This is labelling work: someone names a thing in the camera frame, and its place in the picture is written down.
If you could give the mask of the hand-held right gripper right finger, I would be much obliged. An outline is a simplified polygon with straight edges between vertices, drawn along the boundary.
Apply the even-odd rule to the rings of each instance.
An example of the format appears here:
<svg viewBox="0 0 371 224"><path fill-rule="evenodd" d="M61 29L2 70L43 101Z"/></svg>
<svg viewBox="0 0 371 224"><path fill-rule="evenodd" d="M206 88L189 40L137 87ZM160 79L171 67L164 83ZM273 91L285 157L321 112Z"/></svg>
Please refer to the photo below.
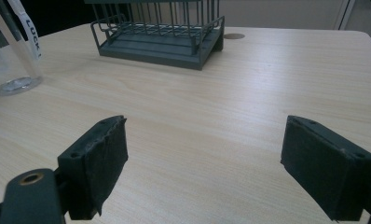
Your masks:
<svg viewBox="0 0 371 224"><path fill-rule="evenodd" d="M317 121L289 116L281 164L335 221L371 221L371 153Z"/></svg>

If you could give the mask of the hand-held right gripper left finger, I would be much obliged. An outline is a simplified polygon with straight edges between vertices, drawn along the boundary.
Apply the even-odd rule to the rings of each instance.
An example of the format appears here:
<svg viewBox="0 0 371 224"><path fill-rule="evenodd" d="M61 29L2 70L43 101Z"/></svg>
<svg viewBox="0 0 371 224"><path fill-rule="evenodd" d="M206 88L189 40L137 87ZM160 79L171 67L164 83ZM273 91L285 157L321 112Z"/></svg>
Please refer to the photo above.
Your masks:
<svg viewBox="0 0 371 224"><path fill-rule="evenodd" d="M72 220L102 212L129 158L125 123L122 116L97 122L58 157L62 210Z"/></svg>

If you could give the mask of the clear glass cup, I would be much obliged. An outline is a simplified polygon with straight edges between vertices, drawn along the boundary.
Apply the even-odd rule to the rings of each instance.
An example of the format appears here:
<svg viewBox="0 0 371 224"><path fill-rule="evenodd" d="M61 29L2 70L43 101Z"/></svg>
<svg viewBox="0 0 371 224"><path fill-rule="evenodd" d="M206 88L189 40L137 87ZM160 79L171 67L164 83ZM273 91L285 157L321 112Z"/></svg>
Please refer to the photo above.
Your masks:
<svg viewBox="0 0 371 224"><path fill-rule="evenodd" d="M42 82L22 24L7 0L0 0L0 96L28 91Z"/></svg>

